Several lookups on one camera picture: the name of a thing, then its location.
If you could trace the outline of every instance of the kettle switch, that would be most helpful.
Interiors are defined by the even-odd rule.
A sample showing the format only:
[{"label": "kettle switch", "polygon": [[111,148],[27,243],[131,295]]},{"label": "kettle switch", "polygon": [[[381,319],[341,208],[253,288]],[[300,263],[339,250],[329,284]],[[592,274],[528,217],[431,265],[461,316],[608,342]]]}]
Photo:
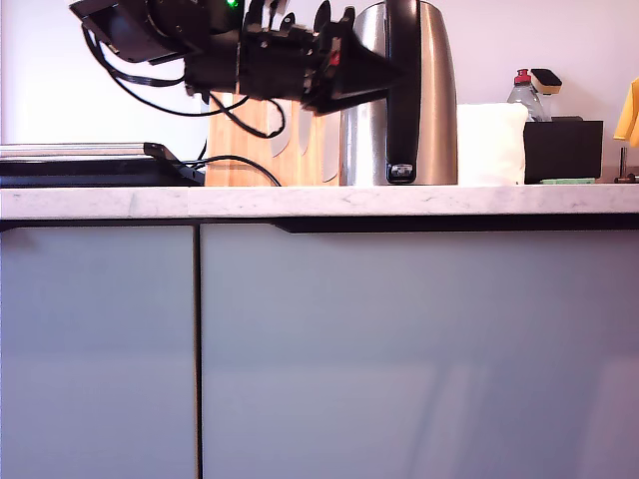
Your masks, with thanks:
[{"label": "kettle switch", "polygon": [[412,177],[413,165],[391,165],[390,177],[397,180],[405,180]]}]

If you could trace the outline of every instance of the red bottle cap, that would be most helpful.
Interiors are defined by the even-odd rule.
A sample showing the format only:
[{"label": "red bottle cap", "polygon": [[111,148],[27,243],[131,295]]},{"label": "red bottle cap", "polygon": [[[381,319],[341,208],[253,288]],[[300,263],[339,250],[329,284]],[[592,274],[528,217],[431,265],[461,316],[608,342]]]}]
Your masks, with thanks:
[{"label": "red bottle cap", "polygon": [[528,75],[527,68],[517,70],[517,74],[518,75],[515,77],[515,85],[525,85],[532,82],[532,77]]}]

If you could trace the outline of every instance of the white wall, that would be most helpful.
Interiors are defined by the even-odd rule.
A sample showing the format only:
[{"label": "white wall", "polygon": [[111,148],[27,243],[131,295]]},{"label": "white wall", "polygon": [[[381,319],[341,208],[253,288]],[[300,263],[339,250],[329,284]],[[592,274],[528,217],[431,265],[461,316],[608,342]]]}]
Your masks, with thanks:
[{"label": "white wall", "polygon": [[[207,119],[156,112],[120,90],[89,53],[67,2],[2,0],[2,9],[3,143],[153,141],[185,160],[198,155]],[[183,73],[180,63],[124,65],[161,78]],[[183,86],[136,91],[170,108],[200,111]]]},{"label": "white wall", "polygon": [[[333,0],[333,17],[372,0]],[[612,135],[630,82],[639,76],[636,0],[432,0],[446,19],[460,103],[504,101],[521,67],[545,67],[564,80],[554,115],[605,120],[605,163],[616,166]],[[196,154],[206,120],[171,118],[121,92],[87,51],[78,21],[62,0],[2,0],[4,143],[160,141],[183,158]],[[311,24],[320,0],[292,0],[300,23]],[[179,75],[134,66],[143,72]],[[182,87],[150,98],[197,111]],[[639,165],[639,152],[631,152]]]}]

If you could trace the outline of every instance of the white marble countertop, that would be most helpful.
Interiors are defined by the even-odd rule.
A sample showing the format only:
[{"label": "white marble countertop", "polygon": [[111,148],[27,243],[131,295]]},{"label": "white marble countertop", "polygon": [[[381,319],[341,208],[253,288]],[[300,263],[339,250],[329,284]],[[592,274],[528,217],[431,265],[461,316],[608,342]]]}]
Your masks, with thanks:
[{"label": "white marble countertop", "polygon": [[0,190],[0,221],[639,213],[639,185]]}]

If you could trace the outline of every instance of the robotic arm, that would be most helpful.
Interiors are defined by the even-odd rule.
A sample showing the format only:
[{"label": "robotic arm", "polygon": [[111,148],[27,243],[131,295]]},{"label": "robotic arm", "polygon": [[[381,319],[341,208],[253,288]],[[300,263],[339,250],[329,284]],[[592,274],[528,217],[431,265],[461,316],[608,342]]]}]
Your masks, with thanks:
[{"label": "robotic arm", "polygon": [[[389,17],[418,4],[386,1],[403,5],[389,8]],[[279,4],[273,2],[272,13]],[[127,62],[184,59],[190,94],[238,92],[260,100],[295,100],[323,115],[386,98],[411,74],[393,63],[392,47],[386,59],[361,45],[352,30],[353,8],[332,22],[328,1],[319,8],[313,30],[297,25],[293,14],[280,30],[263,26],[265,0],[252,0],[246,17],[245,0],[80,0],[71,10]],[[396,31],[419,29],[416,13],[388,21],[395,22]]]}]

